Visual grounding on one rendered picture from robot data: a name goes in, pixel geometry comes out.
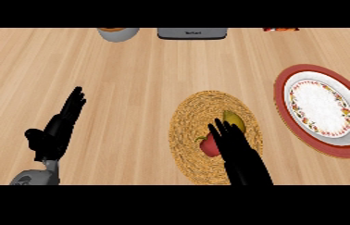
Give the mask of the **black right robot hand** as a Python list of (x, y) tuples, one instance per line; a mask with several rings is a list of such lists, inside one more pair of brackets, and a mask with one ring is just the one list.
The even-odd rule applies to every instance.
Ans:
[(224, 160), (230, 184), (233, 186), (271, 186), (265, 164), (256, 151), (249, 147), (245, 134), (237, 126), (215, 119), (208, 129)]

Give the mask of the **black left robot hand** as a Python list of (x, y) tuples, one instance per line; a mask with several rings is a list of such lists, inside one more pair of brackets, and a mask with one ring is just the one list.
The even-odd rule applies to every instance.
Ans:
[(60, 113), (51, 117), (45, 128), (25, 131), (28, 148), (35, 152), (35, 161), (59, 160), (62, 158), (84, 103), (82, 87), (76, 86), (65, 100)]

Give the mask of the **round woven wicker placemat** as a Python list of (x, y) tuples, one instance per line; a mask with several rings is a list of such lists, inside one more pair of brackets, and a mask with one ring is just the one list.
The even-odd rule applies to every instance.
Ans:
[(251, 148), (262, 154), (262, 133), (256, 119), (245, 104), (218, 91), (192, 94), (178, 104), (169, 121), (168, 142), (175, 165), (193, 184), (230, 184), (221, 156), (208, 157), (199, 149), (209, 133), (208, 124), (233, 112), (246, 127), (245, 137)]

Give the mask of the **round red placemat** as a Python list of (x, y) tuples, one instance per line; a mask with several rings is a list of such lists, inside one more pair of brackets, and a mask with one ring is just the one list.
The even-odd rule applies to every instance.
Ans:
[(333, 141), (324, 142), (305, 133), (289, 115), (285, 106), (285, 86), (289, 81), (301, 77), (330, 78), (344, 85), (348, 92), (350, 81), (330, 69), (310, 64), (299, 64), (290, 66), (280, 72), (273, 84), (274, 106), (279, 111), (283, 123), (293, 135), (317, 152), (338, 158), (350, 158), (350, 134), (342, 140), (339, 140), (338, 144)]

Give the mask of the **white floral rimmed plate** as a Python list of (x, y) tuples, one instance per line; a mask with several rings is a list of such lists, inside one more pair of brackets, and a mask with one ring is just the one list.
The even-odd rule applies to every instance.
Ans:
[(305, 133), (324, 142), (350, 134), (350, 92), (330, 78), (301, 77), (286, 83), (285, 106)]

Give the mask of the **grey round bowl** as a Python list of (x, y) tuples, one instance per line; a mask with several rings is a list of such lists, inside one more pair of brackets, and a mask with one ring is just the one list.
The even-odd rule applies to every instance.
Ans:
[(97, 28), (101, 38), (112, 43), (131, 39), (138, 33), (138, 28)]

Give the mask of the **grey rectangular appliance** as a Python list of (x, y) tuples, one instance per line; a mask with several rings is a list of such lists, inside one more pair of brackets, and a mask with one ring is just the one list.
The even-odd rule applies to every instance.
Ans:
[(227, 28), (158, 28), (156, 35), (165, 40), (220, 40), (227, 36)]

